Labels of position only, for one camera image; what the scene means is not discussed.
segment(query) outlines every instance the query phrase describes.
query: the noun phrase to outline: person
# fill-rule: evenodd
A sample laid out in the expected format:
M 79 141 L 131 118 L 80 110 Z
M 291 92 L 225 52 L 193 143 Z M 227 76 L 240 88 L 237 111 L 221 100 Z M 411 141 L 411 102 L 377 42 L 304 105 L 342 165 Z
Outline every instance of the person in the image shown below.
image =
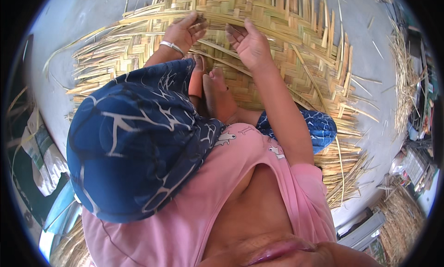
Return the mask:
M 68 166 L 95 264 L 377 266 L 334 243 L 314 166 L 336 137 L 332 118 L 298 109 L 248 19 L 226 36 L 266 111 L 237 107 L 223 70 L 186 55 L 207 27 L 196 12 L 174 21 L 144 68 L 85 98 L 72 120 Z

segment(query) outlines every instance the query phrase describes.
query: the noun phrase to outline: lips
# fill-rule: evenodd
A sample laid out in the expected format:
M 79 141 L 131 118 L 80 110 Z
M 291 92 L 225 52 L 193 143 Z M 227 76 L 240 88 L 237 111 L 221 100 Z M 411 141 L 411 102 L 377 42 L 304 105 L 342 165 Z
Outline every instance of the lips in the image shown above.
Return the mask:
M 282 240 L 271 243 L 255 252 L 246 266 L 274 260 L 294 251 L 314 252 L 315 249 L 316 246 L 314 244 L 305 242 L 302 239 Z

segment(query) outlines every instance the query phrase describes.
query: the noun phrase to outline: pink shirt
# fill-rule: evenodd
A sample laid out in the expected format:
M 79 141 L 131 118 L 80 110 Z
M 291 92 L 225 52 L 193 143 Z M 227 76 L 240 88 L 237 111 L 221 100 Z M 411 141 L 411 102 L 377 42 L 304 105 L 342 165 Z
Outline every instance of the pink shirt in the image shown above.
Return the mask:
M 83 229 L 92 259 L 101 266 L 196 266 L 225 201 L 253 166 L 276 175 L 296 236 L 336 242 L 322 172 L 290 166 L 277 141 L 251 125 L 229 126 L 195 177 L 159 213 L 129 224 L 102 221 L 83 209 Z

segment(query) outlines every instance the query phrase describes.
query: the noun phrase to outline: gray concrete floor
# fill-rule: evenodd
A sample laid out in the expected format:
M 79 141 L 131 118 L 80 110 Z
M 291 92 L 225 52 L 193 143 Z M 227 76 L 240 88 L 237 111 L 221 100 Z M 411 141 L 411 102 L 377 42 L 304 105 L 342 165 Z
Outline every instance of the gray concrete floor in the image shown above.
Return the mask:
M 138 8 L 150 1 L 140 0 Z M 356 95 L 374 100 L 380 108 L 380 111 L 377 111 L 361 102 L 356 105 L 357 108 L 380 120 L 377 123 L 366 116 L 358 116 L 359 129 L 367 131 L 370 128 L 368 140 L 361 140 L 360 145 L 369 152 L 370 156 L 374 156 L 370 167 L 377 167 L 359 179 L 361 184 L 374 181 L 361 189 L 360 198 L 351 199 L 340 209 L 332 211 L 335 226 L 344 224 L 380 196 L 381 192 L 376 190 L 376 186 L 388 172 L 392 158 L 399 151 L 403 138 L 398 137 L 392 142 L 394 139 L 394 112 L 392 110 L 396 108 L 395 91 L 391 89 L 381 94 L 383 90 L 395 83 L 394 64 L 387 38 L 392 31 L 387 7 L 374 0 L 345 1 L 341 0 L 341 11 L 344 30 L 353 45 L 352 72 L 362 77 L 382 81 L 383 85 L 362 82 L 373 97 L 359 87 L 354 92 Z M 319 0 L 316 0 L 315 4 L 317 9 Z M 335 44 L 337 44 L 341 34 L 338 3 L 337 0 L 327 0 L 327 4 L 330 12 L 331 9 L 335 10 Z M 135 6 L 136 0 L 130 0 L 128 10 L 133 10 Z M 57 54 L 49 66 L 52 74 L 49 75 L 49 79 L 42 72 L 43 65 L 55 50 L 91 31 L 121 19 L 124 7 L 125 0 L 49 0 L 31 27 L 30 32 L 34 34 L 34 43 L 32 62 L 28 72 L 29 83 L 48 131 L 64 156 L 66 156 L 66 139 L 69 129 L 69 122 L 64 119 L 64 116 L 72 111 L 73 103 L 72 97 L 65 94 L 53 77 L 67 88 L 74 87 L 75 83 L 71 77 L 74 60 L 71 54 L 85 43 L 79 43 Z M 367 26 L 372 16 L 375 19 L 368 31 Z M 378 46 L 384 59 L 378 54 L 372 40 Z M 385 120 L 388 120 L 388 126 L 382 134 Z

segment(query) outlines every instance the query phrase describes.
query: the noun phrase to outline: silver bracelet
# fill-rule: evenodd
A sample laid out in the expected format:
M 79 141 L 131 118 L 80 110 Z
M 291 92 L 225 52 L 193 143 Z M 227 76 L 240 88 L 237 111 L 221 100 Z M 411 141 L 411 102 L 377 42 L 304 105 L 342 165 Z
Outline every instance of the silver bracelet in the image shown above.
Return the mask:
M 170 48 L 177 50 L 178 52 L 182 53 L 182 57 L 185 57 L 185 53 L 182 51 L 182 49 L 180 49 L 180 47 L 178 47 L 177 45 L 175 45 L 172 42 L 167 42 L 167 41 L 161 41 L 160 45 L 166 45 L 169 46 Z

